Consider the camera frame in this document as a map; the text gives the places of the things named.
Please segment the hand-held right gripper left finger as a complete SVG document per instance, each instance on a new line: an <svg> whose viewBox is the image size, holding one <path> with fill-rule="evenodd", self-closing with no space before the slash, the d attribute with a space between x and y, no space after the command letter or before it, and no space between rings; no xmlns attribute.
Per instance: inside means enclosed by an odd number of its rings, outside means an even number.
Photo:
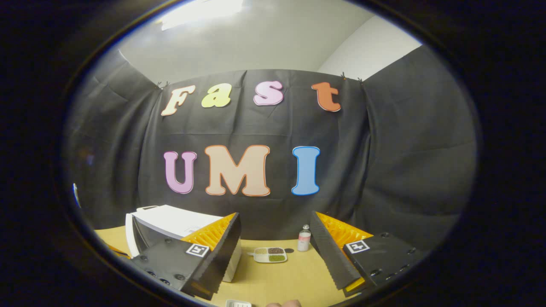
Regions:
<svg viewBox="0 0 546 307"><path fill-rule="evenodd" d="M220 288L240 235L240 214L234 212L187 238L163 236L131 263L176 291L210 301Z"/></svg>

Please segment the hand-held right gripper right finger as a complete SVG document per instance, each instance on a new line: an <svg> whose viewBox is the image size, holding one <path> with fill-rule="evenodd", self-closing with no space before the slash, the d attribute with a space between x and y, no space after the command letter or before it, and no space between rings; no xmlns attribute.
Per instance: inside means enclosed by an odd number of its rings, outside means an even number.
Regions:
<svg viewBox="0 0 546 307"><path fill-rule="evenodd" d="M424 258L390 233L371 235L321 212L312 212L310 229L336 288L347 297L394 281Z"/></svg>

